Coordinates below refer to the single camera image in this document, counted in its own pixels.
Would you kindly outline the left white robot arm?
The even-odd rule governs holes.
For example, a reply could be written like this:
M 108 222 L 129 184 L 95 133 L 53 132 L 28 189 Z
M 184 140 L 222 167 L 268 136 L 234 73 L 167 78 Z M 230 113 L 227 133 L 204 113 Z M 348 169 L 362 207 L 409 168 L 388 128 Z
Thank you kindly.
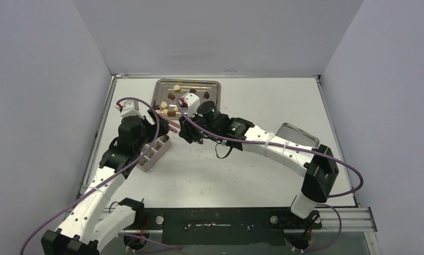
M 169 132 L 168 121 L 152 115 L 154 124 L 139 115 L 124 117 L 118 136 L 103 154 L 85 194 L 57 227 L 47 230 L 41 245 L 44 254 L 100 254 L 107 242 L 127 226 L 141 227 L 146 220 L 142 203 L 135 200 L 122 206 L 104 224 L 98 223 L 102 211 L 115 191 L 124 183 L 137 162 Z

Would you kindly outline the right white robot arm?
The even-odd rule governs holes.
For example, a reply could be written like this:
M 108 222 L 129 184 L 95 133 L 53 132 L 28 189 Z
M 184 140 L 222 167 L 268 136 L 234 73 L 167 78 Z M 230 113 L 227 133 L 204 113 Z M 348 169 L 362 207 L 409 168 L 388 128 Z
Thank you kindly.
M 199 103 L 187 96 L 177 101 L 182 113 L 180 137 L 188 143 L 210 139 L 230 150 L 252 152 L 293 170 L 303 178 L 300 192 L 287 213 L 294 227 L 305 224 L 314 208 L 328 200 L 339 174 L 329 147 L 303 146 L 283 139 L 274 133 L 242 118 L 222 114 L 213 101 Z

